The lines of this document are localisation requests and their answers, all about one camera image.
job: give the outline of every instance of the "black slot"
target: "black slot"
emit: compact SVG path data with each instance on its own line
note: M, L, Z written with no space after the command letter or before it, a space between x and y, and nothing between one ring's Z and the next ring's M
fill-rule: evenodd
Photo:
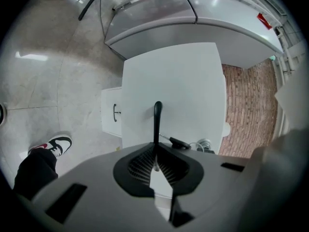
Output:
M169 216L169 220L173 224L173 226L179 227L193 219L194 217L190 213L184 212L181 209L177 198L173 198L172 208L171 208L170 216Z
M84 185L73 184L47 209L46 214L63 223L86 189Z
M240 165L236 165L236 164L232 164L232 163L228 163L228 162L222 163L221 167L228 168L228 169L231 169L231 170L235 170L235 171L238 171L238 172L242 172L243 169L245 168L244 166L240 166Z

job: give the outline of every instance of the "shoe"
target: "shoe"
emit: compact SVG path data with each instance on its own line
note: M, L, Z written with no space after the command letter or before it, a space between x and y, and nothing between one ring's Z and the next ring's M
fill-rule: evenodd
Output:
M58 135L51 138L47 143L32 147L28 151L28 155L32 150L43 148L50 150L56 158L64 154L72 146L72 139L67 135Z
M6 118L6 109L5 106L0 103L0 126L2 126L4 124Z

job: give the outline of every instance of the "cabinet handle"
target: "cabinet handle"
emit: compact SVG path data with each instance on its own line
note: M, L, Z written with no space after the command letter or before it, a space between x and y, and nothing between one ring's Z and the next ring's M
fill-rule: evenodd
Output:
M114 121L117 122L117 119L115 118L115 114L121 114L121 112L115 112L115 106L116 106L116 104L114 104L114 108L113 108L113 111L114 111Z

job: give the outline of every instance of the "floor tile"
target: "floor tile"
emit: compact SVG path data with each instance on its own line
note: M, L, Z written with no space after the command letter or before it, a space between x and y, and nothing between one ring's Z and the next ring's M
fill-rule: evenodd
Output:
M0 99L7 109L57 105L61 62L78 25L75 10L67 0L32 0L16 20L1 55Z
M102 89L122 83L123 61L103 42L95 13L76 29L62 62L58 105L82 104L100 95Z
M14 176L31 146L59 133L57 107L9 110L0 128L0 148Z

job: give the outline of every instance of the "black pants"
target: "black pants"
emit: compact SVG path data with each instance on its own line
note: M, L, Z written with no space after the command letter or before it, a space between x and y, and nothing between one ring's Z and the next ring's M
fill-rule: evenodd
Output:
M32 150L19 165L13 190L31 200L41 188L58 178L55 171L56 161L56 157L49 150Z

